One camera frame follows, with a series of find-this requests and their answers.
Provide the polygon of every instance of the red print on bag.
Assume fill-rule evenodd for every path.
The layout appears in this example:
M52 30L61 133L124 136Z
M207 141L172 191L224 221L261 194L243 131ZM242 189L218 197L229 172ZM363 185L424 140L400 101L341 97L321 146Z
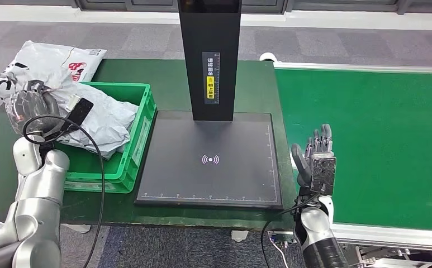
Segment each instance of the red print on bag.
M71 70L71 77L73 78L73 81L79 81L81 73L84 71L86 66L86 63L70 63L68 65L69 70Z

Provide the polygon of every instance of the white cable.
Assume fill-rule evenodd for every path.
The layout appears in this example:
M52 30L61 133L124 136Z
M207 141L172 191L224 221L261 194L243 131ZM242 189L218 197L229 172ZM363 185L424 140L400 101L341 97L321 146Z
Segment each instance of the white cable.
M275 243L273 243L273 241L272 241L272 239L270 239L270 237L269 237L269 240L272 243L272 245L282 254L282 258L283 258L283 262L285 263L285 267L288 268L287 259L285 258L285 254L283 253L283 251L279 247L277 247L277 245L275 245Z

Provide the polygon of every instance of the gray carpet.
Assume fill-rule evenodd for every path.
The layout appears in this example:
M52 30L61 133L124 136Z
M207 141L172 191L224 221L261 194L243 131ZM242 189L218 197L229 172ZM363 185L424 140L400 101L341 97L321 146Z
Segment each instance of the gray carpet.
M178 25L0 22L0 72L26 40L107 49L107 58L184 57ZM432 31L242 27L239 59L264 52L285 62L432 66ZM61 229L63 267L82 267L94 234ZM105 227L89 267L264 267L258 235L236 243L229 230ZM283 267L266 247L272 267ZM298 247L286 254L303 267Z

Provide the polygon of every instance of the green plastic crate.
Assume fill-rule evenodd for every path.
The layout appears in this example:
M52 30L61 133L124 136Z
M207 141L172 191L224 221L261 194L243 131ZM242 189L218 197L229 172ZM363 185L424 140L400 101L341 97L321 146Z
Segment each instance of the green plastic crate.
M130 130L130 141L124 152L116 152L104 161L106 193L126 194L133 190L145 144L155 116L156 105L149 84L86 82L112 98L139 106ZM99 158L84 149L56 144L70 160L65 190L101 192L102 178Z

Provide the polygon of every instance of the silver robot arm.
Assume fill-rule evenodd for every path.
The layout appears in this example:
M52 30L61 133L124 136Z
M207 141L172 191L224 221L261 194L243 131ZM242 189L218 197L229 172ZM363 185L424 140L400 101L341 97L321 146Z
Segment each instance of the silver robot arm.
M39 145L24 137L15 142L13 157L18 190L0 229L0 268L59 268L59 219L69 158L59 150L51 150L43 163Z
M347 268L348 263L331 230L334 206L334 177L336 157L332 151L331 127L321 126L321 135L314 131L309 138L305 155L298 144L292 146L293 160L298 169L300 192L296 200L301 204L294 216L295 233L301 243L307 268Z

